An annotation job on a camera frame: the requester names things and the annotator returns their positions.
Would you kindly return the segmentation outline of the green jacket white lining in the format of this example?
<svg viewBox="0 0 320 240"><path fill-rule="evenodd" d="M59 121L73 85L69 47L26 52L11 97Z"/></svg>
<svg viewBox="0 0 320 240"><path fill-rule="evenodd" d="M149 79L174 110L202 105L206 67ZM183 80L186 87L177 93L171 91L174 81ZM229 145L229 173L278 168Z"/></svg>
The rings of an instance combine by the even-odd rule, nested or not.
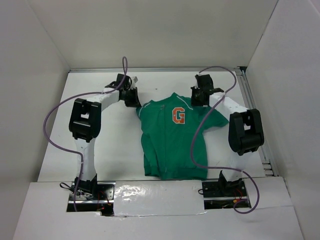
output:
<svg viewBox="0 0 320 240"><path fill-rule="evenodd" d="M141 122L144 174L161 180L206 180L207 148L203 132L229 121L217 110L192 106L189 97L170 97L136 108Z"/></svg>

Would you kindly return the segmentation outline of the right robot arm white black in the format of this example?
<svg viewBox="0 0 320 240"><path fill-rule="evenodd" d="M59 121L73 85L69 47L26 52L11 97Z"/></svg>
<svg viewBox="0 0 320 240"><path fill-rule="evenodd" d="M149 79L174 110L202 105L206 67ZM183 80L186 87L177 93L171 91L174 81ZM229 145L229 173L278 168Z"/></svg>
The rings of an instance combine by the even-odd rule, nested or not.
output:
<svg viewBox="0 0 320 240"><path fill-rule="evenodd" d="M256 108L249 109L227 96L235 86L236 81L227 90L214 87L209 74L197 74L196 84L191 87L191 105L194 107L210 107L210 111L200 122L191 142L190 154L193 155L196 138L200 128L204 126L209 116L218 111L228 120L228 145L232 150L228 165L220 169L218 190L223 196L230 196L236 189L236 182L246 176L247 166L258 157L258 149L264 144L264 131L261 114Z"/></svg>

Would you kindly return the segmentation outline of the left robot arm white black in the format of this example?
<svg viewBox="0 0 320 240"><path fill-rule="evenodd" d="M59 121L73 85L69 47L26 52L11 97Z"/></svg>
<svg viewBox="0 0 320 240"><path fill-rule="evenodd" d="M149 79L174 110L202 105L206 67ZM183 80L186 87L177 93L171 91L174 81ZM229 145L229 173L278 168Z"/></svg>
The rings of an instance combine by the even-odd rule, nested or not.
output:
<svg viewBox="0 0 320 240"><path fill-rule="evenodd" d="M136 76L118 74L115 81L104 87L103 91L73 103L69 121L78 154L78 173L74 179L77 191L88 200L99 193L97 171L95 169L95 141L101 131L102 112L112 104L123 101L126 107L141 106L138 97Z"/></svg>

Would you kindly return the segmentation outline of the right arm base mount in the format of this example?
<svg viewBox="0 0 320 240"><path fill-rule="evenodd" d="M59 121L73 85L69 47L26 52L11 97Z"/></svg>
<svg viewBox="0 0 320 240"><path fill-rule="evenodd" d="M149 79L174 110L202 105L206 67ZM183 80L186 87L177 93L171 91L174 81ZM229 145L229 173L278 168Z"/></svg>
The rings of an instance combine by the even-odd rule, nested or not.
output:
<svg viewBox="0 0 320 240"><path fill-rule="evenodd" d="M232 209L234 204L239 201L236 208L251 208L242 179L229 186L226 185L225 188L217 180L203 181L202 188L198 190L198 193L203 196L205 210Z"/></svg>

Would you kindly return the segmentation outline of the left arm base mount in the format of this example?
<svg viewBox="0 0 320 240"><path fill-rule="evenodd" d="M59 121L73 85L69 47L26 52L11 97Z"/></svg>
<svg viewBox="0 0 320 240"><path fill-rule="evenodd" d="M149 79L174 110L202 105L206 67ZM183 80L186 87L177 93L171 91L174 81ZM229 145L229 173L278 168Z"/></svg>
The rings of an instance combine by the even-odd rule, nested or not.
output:
<svg viewBox="0 0 320 240"><path fill-rule="evenodd" d="M59 187L69 191L67 212L97 212L105 217L114 216L114 182L98 183L94 193L78 189L74 194L75 184L73 182L71 185L60 182Z"/></svg>

